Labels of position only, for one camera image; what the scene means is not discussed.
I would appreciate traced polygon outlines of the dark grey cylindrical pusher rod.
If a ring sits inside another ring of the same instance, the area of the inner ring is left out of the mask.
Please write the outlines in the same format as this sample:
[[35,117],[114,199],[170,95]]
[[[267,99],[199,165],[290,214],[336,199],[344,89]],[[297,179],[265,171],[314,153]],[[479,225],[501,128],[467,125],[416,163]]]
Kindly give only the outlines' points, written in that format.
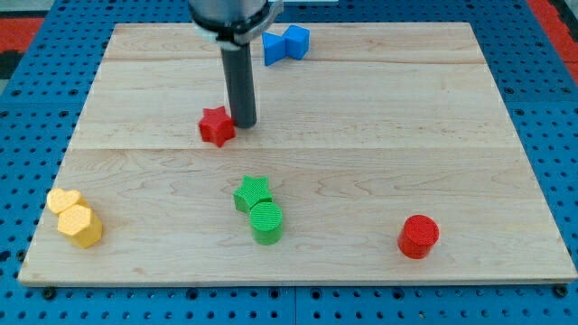
[[222,50],[221,58],[234,125],[248,129],[256,124],[256,98],[250,45]]

